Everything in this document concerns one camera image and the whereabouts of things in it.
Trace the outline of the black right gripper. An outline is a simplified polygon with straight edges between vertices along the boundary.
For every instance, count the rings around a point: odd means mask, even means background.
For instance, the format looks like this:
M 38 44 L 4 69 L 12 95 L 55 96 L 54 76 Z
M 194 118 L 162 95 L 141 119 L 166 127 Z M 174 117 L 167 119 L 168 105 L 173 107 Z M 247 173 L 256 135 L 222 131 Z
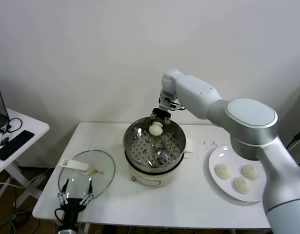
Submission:
M 150 115 L 150 124 L 152 125 L 154 122 L 154 118 L 164 119 L 164 125 L 167 126 L 170 123 L 171 114 L 168 111 L 154 108 Z

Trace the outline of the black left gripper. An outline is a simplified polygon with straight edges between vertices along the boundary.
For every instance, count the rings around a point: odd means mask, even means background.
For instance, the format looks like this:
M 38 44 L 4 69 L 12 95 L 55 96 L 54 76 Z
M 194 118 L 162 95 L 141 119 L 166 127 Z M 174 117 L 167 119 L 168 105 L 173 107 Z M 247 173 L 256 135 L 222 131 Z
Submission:
M 58 193 L 58 199 L 60 201 L 61 210 L 64 212 L 63 223 L 77 223 L 79 213 L 85 210 L 87 205 L 93 197 L 92 178 L 89 179 L 89 187 L 86 196 L 83 198 L 68 198 L 66 197 L 66 189 L 69 183 L 69 179 L 66 180 L 62 189 Z

